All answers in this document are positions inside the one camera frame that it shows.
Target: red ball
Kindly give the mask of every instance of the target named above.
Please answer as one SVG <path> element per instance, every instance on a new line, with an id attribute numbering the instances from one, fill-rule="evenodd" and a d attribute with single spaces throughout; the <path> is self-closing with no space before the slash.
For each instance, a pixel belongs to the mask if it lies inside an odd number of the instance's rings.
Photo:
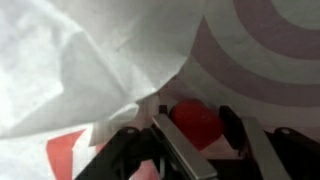
<path id="1" fill-rule="evenodd" d="M 199 151 L 223 134 L 223 122 L 199 100 L 178 103 L 170 118 Z"/>

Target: silver metal bar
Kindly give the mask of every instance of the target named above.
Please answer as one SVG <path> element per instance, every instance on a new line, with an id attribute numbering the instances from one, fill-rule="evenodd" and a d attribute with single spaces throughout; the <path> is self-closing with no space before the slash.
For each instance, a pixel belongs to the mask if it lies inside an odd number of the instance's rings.
<path id="1" fill-rule="evenodd" d="M 241 120 L 249 141 L 251 155 L 258 164 L 263 180 L 291 180 L 258 121 L 246 117 L 241 117 Z"/>
<path id="2" fill-rule="evenodd" d="M 217 177 L 216 169 L 201 156 L 165 114 L 154 116 L 153 122 L 163 132 L 193 179 L 213 180 Z"/>

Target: crumpled plastic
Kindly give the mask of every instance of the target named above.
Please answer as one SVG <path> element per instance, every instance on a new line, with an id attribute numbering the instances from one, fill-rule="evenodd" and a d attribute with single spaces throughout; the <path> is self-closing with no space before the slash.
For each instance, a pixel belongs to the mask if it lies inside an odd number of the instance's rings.
<path id="1" fill-rule="evenodd" d="M 180 70 L 204 4 L 1 0 L 0 137 L 112 126 Z"/>

